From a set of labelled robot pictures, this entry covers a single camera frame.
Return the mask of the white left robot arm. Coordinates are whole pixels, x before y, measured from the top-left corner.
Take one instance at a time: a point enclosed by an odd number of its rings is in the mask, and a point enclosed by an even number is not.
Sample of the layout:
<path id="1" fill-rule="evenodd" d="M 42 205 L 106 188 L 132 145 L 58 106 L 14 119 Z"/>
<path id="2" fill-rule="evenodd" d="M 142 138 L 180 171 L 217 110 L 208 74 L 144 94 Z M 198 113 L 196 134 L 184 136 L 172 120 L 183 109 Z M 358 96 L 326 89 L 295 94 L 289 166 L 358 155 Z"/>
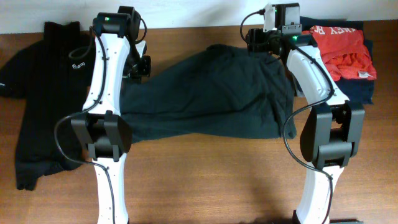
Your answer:
<path id="1" fill-rule="evenodd" d="M 121 117 L 123 79 L 140 81 L 151 71 L 146 42 L 139 37 L 145 22 L 132 6 L 116 13 L 100 12 L 93 20 L 95 65 L 90 91 L 72 128 L 88 151 L 95 169 L 98 223 L 129 223 L 124 196 L 124 165 L 132 144 L 132 129 Z"/>

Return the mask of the dark green t-shirt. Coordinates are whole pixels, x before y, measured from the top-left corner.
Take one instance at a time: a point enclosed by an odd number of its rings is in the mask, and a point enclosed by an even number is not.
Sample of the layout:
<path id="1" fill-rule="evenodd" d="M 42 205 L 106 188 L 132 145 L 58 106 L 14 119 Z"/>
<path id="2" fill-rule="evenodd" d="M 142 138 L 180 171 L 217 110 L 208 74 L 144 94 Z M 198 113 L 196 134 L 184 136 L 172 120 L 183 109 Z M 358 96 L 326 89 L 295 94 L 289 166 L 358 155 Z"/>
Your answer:
<path id="1" fill-rule="evenodd" d="M 120 101 L 134 142 L 193 133 L 244 139 L 297 133 L 283 65 L 229 45 L 209 46 L 145 83 L 125 83 Z"/>

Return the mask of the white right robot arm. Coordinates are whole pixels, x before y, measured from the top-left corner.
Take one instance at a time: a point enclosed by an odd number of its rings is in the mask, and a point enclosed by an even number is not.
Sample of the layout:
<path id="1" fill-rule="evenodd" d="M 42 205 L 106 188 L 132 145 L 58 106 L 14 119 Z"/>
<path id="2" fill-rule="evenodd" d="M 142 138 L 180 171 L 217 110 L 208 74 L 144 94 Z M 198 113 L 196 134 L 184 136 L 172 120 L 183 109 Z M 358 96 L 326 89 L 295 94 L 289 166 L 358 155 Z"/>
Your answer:
<path id="1" fill-rule="evenodd" d="M 365 110 L 352 102 L 336 85 L 324 65 L 314 37 L 303 34 L 297 3 L 267 3 L 257 14 L 264 18 L 261 29 L 251 29 L 242 39 L 248 49 L 280 57 L 307 101 L 285 121 L 309 110 L 300 136 L 303 156 L 292 158 L 307 170 L 303 195 L 292 223 L 331 223 L 333 194 L 340 175 L 359 148 Z"/>

